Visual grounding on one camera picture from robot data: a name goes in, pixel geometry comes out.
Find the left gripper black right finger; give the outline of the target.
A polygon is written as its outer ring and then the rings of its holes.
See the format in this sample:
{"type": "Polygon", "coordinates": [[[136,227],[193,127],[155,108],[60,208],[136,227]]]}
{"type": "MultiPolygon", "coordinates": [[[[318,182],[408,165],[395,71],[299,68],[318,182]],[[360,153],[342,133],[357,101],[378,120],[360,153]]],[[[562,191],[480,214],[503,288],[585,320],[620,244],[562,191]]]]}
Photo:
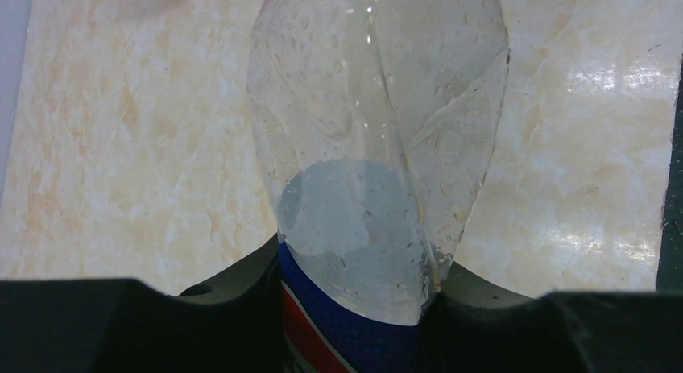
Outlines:
{"type": "Polygon", "coordinates": [[[421,336],[421,372],[679,372],[682,295],[532,299],[454,264],[421,336]]]}

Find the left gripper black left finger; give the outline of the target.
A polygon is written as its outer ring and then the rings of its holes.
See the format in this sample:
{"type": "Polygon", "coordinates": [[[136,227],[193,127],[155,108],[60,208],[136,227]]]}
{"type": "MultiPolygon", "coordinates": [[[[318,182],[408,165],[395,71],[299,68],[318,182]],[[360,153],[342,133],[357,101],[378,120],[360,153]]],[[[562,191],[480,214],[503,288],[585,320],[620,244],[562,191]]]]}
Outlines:
{"type": "Polygon", "coordinates": [[[4,372],[279,372],[275,238],[178,296],[137,279],[4,280],[4,372]]]}

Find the clear bottle blue label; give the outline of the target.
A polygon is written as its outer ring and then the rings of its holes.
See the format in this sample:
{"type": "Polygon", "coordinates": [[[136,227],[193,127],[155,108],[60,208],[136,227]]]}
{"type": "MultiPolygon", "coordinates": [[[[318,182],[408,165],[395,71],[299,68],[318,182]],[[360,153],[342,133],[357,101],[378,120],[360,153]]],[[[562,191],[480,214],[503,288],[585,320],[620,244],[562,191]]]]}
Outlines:
{"type": "Polygon", "coordinates": [[[286,372],[413,372],[490,167],[499,0],[264,0],[246,87],[286,372]]]}

